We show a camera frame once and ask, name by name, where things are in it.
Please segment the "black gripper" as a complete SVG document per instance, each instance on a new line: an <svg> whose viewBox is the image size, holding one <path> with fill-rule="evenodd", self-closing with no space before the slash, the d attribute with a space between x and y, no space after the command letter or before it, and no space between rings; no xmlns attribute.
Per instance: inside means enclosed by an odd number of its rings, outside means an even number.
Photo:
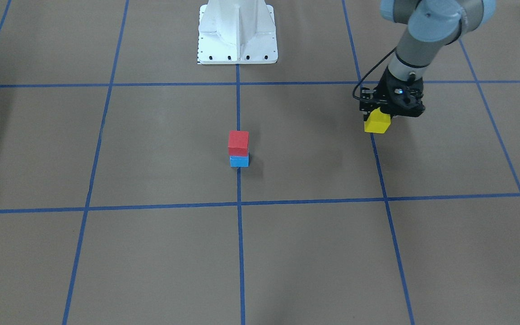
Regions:
<svg viewBox="0 0 520 325"><path fill-rule="evenodd" d="M375 89L362 87L359 98L359 111L363 120L368 120L370 113L378 108L391 116L419 117L425 112L423 104L423 78L409 76L405 81L392 75L386 68Z"/></svg>

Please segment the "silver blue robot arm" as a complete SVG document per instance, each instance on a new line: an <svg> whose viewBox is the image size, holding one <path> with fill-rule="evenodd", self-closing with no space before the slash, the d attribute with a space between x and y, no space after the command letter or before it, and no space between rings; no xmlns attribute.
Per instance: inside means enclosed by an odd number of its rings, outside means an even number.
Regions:
<svg viewBox="0 0 520 325"><path fill-rule="evenodd" d="M377 86L353 97L364 119L374 111L390 117L423 114L423 76L439 51L484 25L496 9L495 0L383 0L382 17L407 27L387 55L390 63Z"/></svg>

